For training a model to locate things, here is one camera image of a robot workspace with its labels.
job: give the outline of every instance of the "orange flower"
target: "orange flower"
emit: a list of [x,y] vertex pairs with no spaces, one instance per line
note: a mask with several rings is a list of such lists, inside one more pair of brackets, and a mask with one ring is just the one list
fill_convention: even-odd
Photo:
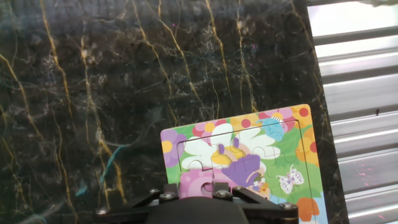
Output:
[[268,190],[268,183],[264,183],[261,188],[260,188],[260,192],[261,193],[266,193]]
[[304,132],[303,138],[298,142],[296,156],[303,162],[309,162],[319,167],[317,144],[315,142],[313,127],[308,128]]
[[296,128],[305,128],[312,124],[311,109],[309,105],[300,105],[292,107],[293,117],[298,120]]
[[313,215],[319,215],[319,208],[317,202],[312,198],[302,197],[297,202],[298,217],[303,222],[309,222]]
[[256,113],[252,113],[252,114],[233,117],[231,118],[229,123],[232,124],[234,131],[242,131],[249,127],[260,127],[261,122],[257,123],[258,120],[259,120],[258,115]]

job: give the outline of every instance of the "metal radiator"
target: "metal radiator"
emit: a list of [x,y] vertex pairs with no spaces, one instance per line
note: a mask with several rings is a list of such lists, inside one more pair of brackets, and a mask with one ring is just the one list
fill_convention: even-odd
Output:
[[310,1],[351,224],[398,223],[398,4]]

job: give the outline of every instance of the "children's puzzle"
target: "children's puzzle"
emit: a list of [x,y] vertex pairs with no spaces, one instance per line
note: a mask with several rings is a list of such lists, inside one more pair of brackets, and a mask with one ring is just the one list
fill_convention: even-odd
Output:
[[167,178],[180,198],[211,197],[212,182],[298,206],[300,223],[328,223],[309,105],[163,130]]

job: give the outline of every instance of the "marble countertop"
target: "marble countertop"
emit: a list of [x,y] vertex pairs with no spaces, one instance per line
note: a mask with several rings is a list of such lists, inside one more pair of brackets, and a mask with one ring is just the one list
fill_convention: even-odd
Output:
[[348,223],[304,0],[5,1],[0,30],[0,222],[91,223],[166,183],[161,130],[306,103]]

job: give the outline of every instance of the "screw head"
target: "screw head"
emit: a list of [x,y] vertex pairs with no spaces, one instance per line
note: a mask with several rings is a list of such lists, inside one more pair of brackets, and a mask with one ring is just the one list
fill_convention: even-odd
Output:
[[297,208],[297,205],[290,203],[290,202],[280,203],[279,206],[281,206],[283,209],[286,209],[286,210]]
[[233,187],[233,189],[235,189],[235,190],[243,190],[243,189],[244,189],[244,187],[237,186],[237,187]]
[[150,192],[151,194],[155,194],[155,193],[160,192],[160,191],[157,190],[157,189],[150,189],[149,192]]
[[169,200],[169,199],[172,199],[175,197],[175,193],[174,192],[164,192],[164,194],[161,194],[159,197],[161,199]]
[[227,190],[219,190],[217,191],[214,196],[219,197],[219,198],[226,198],[231,196],[231,192],[227,191]]
[[110,212],[110,211],[111,211],[111,210],[108,209],[108,208],[101,208],[101,209],[98,209],[98,210],[95,211],[95,212],[96,212],[97,215],[105,215],[105,214],[107,214],[107,213]]

